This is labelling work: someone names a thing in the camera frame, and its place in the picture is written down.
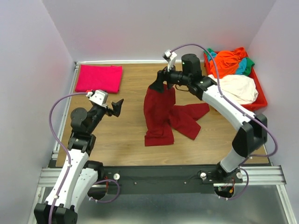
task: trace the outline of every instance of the white wall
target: white wall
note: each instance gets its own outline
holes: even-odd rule
[[[67,92],[72,70],[72,58],[40,0],[1,1],[1,224],[28,221],[41,168],[54,146],[48,113]]]
[[[43,2],[73,59],[92,61],[161,60],[165,50],[187,42],[247,48],[275,0]],[[199,53],[190,47],[179,54],[190,49]]]
[[[249,48],[256,62],[255,70],[264,89],[269,106],[264,111],[269,128],[279,143],[279,152],[271,158],[282,165],[287,192],[297,220],[298,193],[298,88],[299,88],[299,20],[298,0],[277,0]],[[269,141],[268,152],[273,150]]]

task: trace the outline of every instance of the wooden surface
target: wooden surface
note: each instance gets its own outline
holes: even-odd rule
[[[143,114],[143,100],[148,86],[156,79],[157,71],[164,64],[123,64],[123,78],[118,94],[109,94],[107,104],[124,98],[120,117],[105,116],[93,134],[97,137],[90,160],[104,165],[187,165],[216,164],[231,150],[236,134],[231,124],[217,111],[210,112],[198,120],[201,126],[195,140],[173,130],[175,142],[169,146],[144,146],[147,131]],[[195,104],[200,101],[188,92],[176,91],[177,105]],[[86,96],[75,96],[65,124],[62,142],[67,145],[71,134],[70,113],[76,107],[91,108]],[[262,148],[257,154],[265,154]],[[60,150],[56,165],[63,166],[64,150]],[[266,158],[253,158],[248,163],[267,163]]]

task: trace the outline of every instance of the bolt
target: bolt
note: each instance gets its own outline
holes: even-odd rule
[[[201,177],[202,180],[205,180],[206,179],[206,173],[201,173],[200,177]]]
[[[242,178],[243,178],[243,174],[242,174],[241,172],[238,172],[238,173],[237,173],[237,177],[238,177],[239,179],[242,179]]]
[[[120,178],[120,175],[119,175],[119,174],[114,174],[114,175],[113,175],[113,179],[115,179],[116,181],[119,180],[119,178]]]

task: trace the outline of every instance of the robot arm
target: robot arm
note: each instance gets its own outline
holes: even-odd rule
[[[175,69],[176,54],[174,52],[166,51],[164,59],[168,61],[168,66],[158,71],[156,81],[150,85],[151,89],[163,92],[164,81],[167,82],[167,88],[171,88],[174,84],[187,86],[191,94],[215,108],[237,130],[231,151],[217,164],[213,173],[219,181],[226,179],[253,151],[267,141],[267,132],[226,101],[219,93],[215,81],[202,76],[200,61],[195,54],[182,56],[182,71]],[[264,115],[255,115],[237,102],[231,101],[245,113],[267,126],[267,118]]]
[[[113,108],[110,109],[106,105],[108,93],[96,90],[88,92],[86,96],[93,106],[89,111],[76,108],[71,112],[72,132],[68,142],[71,162],[66,157],[57,182],[45,203],[36,205],[34,214],[38,224],[47,224],[49,216],[53,223],[77,223],[77,212],[88,190],[97,180],[103,179],[103,164],[88,161],[96,140],[92,132],[105,114],[116,117],[120,115],[123,99],[112,103]],[[57,190],[62,182],[64,184],[58,194]]]

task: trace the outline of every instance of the red basket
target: red basket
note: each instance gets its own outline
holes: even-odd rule
[[[206,68],[206,73],[208,75],[212,74],[211,70],[210,70],[210,64],[207,60],[207,56],[206,54],[204,54],[204,58],[205,58],[205,68]],[[253,102],[252,104],[246,104],[246,105],[242,105],[244,108],[246,108],[249,111],[256,111],[258,109],[261,109],[265,106],[268,105],[266,97],[263,93],[262,87],[257,79],[256,73],[254,72],[254,69],[251,69],[251,73],[249,74],[249,77],[252,78],[256,84],[256,90],[258,92],[258,96],[255,102]]]

